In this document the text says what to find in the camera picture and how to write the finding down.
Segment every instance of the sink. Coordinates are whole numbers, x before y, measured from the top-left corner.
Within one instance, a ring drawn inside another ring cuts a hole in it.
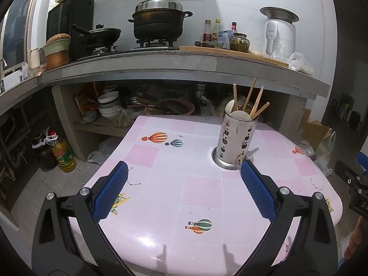
[[[20,76],[22,75],[22,71],[15,71],[9,75],[7,75],[5,78],[3,78],[4,80],[4,87],[5,87],[5,91],[9,90],[10,88],[14,87],[15,85],[17,85],[18,83],[20,83]]]

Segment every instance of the bread loaf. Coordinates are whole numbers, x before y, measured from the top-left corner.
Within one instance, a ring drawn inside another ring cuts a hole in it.
[[[49,40],[47,40],[47,44],[48,43],[52,43],[53,41],[59,40],[59,39],[63,39],[63,38],[68,38],[71,39],[69,34],[66,33],[60,33],[60,34],[56,34],[53,37],[49,38]]]

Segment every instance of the blue gripper pad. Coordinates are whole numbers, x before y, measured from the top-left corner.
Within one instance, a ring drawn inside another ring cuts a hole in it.
[[[358,153],[356,160],[358,161],[359,165],[362,165],[365,170],[368,170],[368,157],[364,153]]]
[[[272,223],[276,218],[275,199],[259,178],[259,172],[246,161],[241,166],[240,174],[262,217]]]
[[[109,175],[109,179],[101,189],[93,204],[93,218],[98,222],[110,213],[119,193],[128,180],[128,165],[121,161]]]

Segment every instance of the stainless steel cup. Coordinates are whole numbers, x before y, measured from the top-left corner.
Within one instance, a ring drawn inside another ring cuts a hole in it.
[[[238,170],[248,151],[258,116],[251,121],[241,120],[232,117],[229,108],[225,107],[220,136],[217,147],[212,151],[212,158],[222,168]],[[251,106],[247,105],[246,112],[250,113],[251,110]]]

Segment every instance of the cutting board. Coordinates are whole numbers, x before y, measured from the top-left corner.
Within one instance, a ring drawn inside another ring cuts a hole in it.
[[[266,58],[263,56],[257,56],[249,53],[243,53],[238,51],[231,51],[229,49],[215,49],[215,48],[204,48],[204,47],[190,47],[190,46],[180,46],[180,51],[188,51],[188,52],[203,52],[203,53],[214,53],[214,54],[222,54],[222,55],[230,55],[230,56],[237,56],[237,57],[243,57],[258,61],[263,61],[267,63],[271,63],[274,65],[278,65],[281,67],[288,68],[289,64],[277,61],[274,59]]]

